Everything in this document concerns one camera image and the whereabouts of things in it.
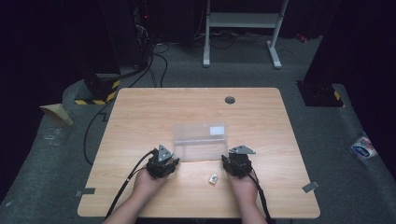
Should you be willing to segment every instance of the wooden table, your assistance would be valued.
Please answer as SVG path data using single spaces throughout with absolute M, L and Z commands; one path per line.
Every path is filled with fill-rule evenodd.
M 232 96 L 234 104 L 225 98 Z M 82 217 L 104 217 L 136 163 L 163 144 L 173 151 L 175 124 L 224 122 L 228 147 L 245 145 L 264 190 L 272 218 L 315 218 L 314 191 L 279 90 L 275 88 L 122 89 L 111 112 L 84 194 Z M 208 183 L 212 174 L 219 180 Z M 134 178 L 119 199 L 132 192 Z M 181 162 L 141 217 L 240 217 L 218 161 Z

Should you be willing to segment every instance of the tape piece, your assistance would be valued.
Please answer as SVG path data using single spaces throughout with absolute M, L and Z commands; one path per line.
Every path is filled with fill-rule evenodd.
M 318 182 L 314 181 L 314 182 L 311 182 L 311 183 L 307 184 L 306 186 L 304 186 L 303 190 L 305 191 L 305 193 L 307 193 L 307 192 L 309 192 L 309 191 L 311 191 L 313 189 L 316 189 L 318 187 L 319 187 Z
M 83 194 L 94 194 L 95 189 L 84 189 L 83 191 L 78 190 L 76 191 L 76 197 L 81 197 Z

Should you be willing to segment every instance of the wire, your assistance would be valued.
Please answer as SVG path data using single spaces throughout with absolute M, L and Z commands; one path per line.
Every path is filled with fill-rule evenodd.
M 144 47 L 146 46 L 146 43 L 147 43 L 147 41 L 148 41 L 148 39 L 149 39 L 149 33 L 147 32 L 147 30 L 143 27 L 143 26 L 141 26 L 141 25 L 136 25 L 136 30 L 139 32 L 138 34 L 137 34 L 137 40 L 138 40 L 138 42 L 139 42 L 139 45 L 140 45 L 140 50 L 143 50 L 144 49 Z
M 166 70 L 168 69 L 168 61 L 166 61 L 166 59 L 162 55 L 159 55 L 159 54 L 153 54 L 153 55 L 160 57 L 165 61 L 165 69 L 163 70 L 163 76 L 161 77 L 161 82 L 160 82 L 160 87 L 162 88 L 163 87 L 163 79 L 165 77 Z
M 245 35 L 239 35 L 239 36 L 234 36 L 231 33 L 228 33 L 227 35 L 216 35 L 216 38 L 218 41 L 231 41 L 231 44 L 226 46 L 226 47 L 216 47 L 215 45 L 212 44 L 212 42 L 210 43 L 210 46 L 213 47 L 214 49 L 227 49 L 230 48 L 234 43 L 247 43 L 247 44 L 253 44 L 253 43 L 259 43 L 262 41 L 267 40 L 270 36 L 265 36 L 265 35 L 258 35 L 257 37 L 255 37 L 254 39 L 251 40 L 245 40 L 245 39 L 238 39 L 238 37 L 242 37 Z
M 198 26 L 197 32 L 194 35 L 194 38 L 198 35 L 199 31 L 201 30 L 202 20 L 204 19 L 204 11 L 205 11 L 205 4 L 204 4 L 204 0 L 202 0 L 201 20 L 199 22 L 199 26 Z
M 94 120 L 96 119 L 96 117 L 98 117 L 99 115 L 104 115 L 102 121 L 108 121 L 108 119 L 106 119 L 107 113 L 103 113 L 103 111 L 104 111 L 109 105 L 111 105 L 113 102 L 114 102 L 114 98 L 113 98 L 110 102 L 108 102 L 105 106 L 103 106 L 102 109 L 100 109 L 99 112 L 97 112 L 96 115 L 91 119 L 90 123 L 88 124 L 87 130 L 85 130 L 84 143 L 83 143 L 83 148 L 82 148 L 82 150 L 83 150 L 83 153 L 84 153 L 85 161 L 86 161 L 89 165 L 93 165 L 93 162 L 91 162 L 91 161 L 88 159 L 88 155 L 87 155 L 87 138 L 88 138 L 88 131 L 90 130 L 91 125 L 93 124 L 93 121 L 94 121 Z
M 199 34 L 199 36 L 196 36 L 196 37 L 194 38 L 194 40 L 201 39 L 202 37 L 205 37 L 205 34 Z
M 269 211 L 268 211 L 267 201 L 265 200 L 264 191 L 262 190 L 262 187 L 259 185 L 258 180 L 256 181 L 256 180 L 253 178 L 253 176 L 251 176 L 250 174 L 247 174 L 247 175 L 248 175 L 248 177 L 250 177 L 250 179 L 252 179 L 253 182 L 256 184 L 257 190 L 259 191 L 260 199 L 262 200 L 262 208 L 263 208 L 264 213 L 265 213 L 265 215 L 266 215 L 266 219 L 267 219 L 267 220 L 272 220 L 272 219 L 271 219 L 271 216 L 270 216 L 270 213 L 269 213 Z
M 120 76 L 117 76 L 117 77 L 113 77 L 113 78 L 110 79 L 110 81 L 117 81 L 117 80 L 120 80 L 120 79 L 123 79 L 123 78 L 126 78 L 126 77 L 135 76 L 135 75 L 141 73 L 141 72 L 142 72 L 144 69 L 146 69 L 146 68 L 147 68 L 147 67 L 146 67 L 145 65 L 139 66 L 139 69 L 138 69 L 138 70 L 135 70 L 135 71 L 133 71 L 133 72 L 127 73 L 127 74 L 125 74 L 125 75 L 120 75 Z
M 119 200 L 121 194 L 122 194 L 123 191 L 125 190 L 126 186 L 128 185 L 129 181 L 131 180 L 131 178 L 134 176 L 134 174 L 136 174 L 136 173 L 139 171 L 139 170 L 136 171 L 137 167 L 140 165 L 140 163 L 141 163 L 147 156 L 149 156 L 149 154 L 154 154 L 154 151 L 155 151 L 155 150 L 151 150 L 150 152 L 146 153 L 146 155 L 144 155 L 144 156 L 140 159 L 140 161 L 136 164 L 136 166 L 134 167 L 134 169 L 132 170 L 132 172 L 131 172 L 131 173 L 128 175 L 128 177 L 125 179 L 125 182 L 124 182 L 123 185 L 121 186 L 119 192 L 117 193 L 116 197 L 115 197 L 114 200 L 113 200 L 113 203 L 111 204 L 110 208 L 109 208 L 108 211 L 107 211 L 106 218 L 108 218 L 108 217 L 111 215 L 111 213 L 113 212 L 113 209 L 114 209 L 114 207 L 115 207 L 116 204 L 117 204 L 117 201 Z
M 161 45 L 166 45 L 167 48 L 166 48 L 165 50 L 163 50 L 163 51 L 160 51 L 160 52 L 154 52 L 155 54 L 162 54 L 162 53 L 165 53 L 166 51 L 168 51 L 168 50 L 170 49 L 169 43 L 156 44 L 156 45 L 154 46 L 154 48 L 156 48 L 156 47 L 158 47 L 158 46 L 161 46 Z
M 157 88 L 157 79 L 155 78 L 155 73 L 154 71 L 152 71 L 152 69 L 149 69 L 150 73 L 151 73 L 151 80 L 152 80 L 152 84 L 154 85 L 155 88 Z
M 152 61 L 153 61 L 153 57 L 151 56 L 151 61 L 149 62 L 148 67 L 146 68 L 146 71 L 142 75 L 140 75 L 140 77 L 137 78 L 128 88 L 131 88 L 138 80 L 140 80 L 140 78 L 142 78 L 149 71 L 149 69 L 152 65 Z

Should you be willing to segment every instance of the transparent container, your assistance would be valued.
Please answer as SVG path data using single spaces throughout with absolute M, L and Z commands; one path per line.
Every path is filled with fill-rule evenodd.
M 43 138 L 50 146 L 62 146 L 69 139 L 71 127 L 46 127 L 44 128 Z
M 177 124 L 174 153 L 180 161 L 219 161 L 228 155 L 224 122 Z

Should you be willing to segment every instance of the clear plastic box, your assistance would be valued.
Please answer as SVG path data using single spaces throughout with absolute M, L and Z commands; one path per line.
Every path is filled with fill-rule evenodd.
M 177 124 L 174 153 L 180 161 L 219 161 L 228 155 L 224 122 Z

